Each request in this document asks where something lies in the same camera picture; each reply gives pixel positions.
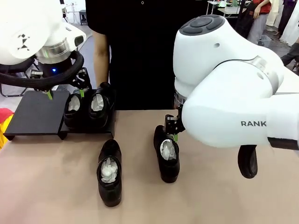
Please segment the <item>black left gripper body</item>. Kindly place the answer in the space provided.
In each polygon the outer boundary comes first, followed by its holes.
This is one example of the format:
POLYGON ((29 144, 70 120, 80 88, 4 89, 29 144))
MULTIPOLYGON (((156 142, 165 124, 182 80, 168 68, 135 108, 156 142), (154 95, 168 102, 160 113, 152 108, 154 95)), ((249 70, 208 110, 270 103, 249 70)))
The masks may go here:
POLYGON ((64 73, 72 66, 71 56, 67 58, 64 56, 56 58, 37 57, 37 60, 40 76, 56 76, 64 73))

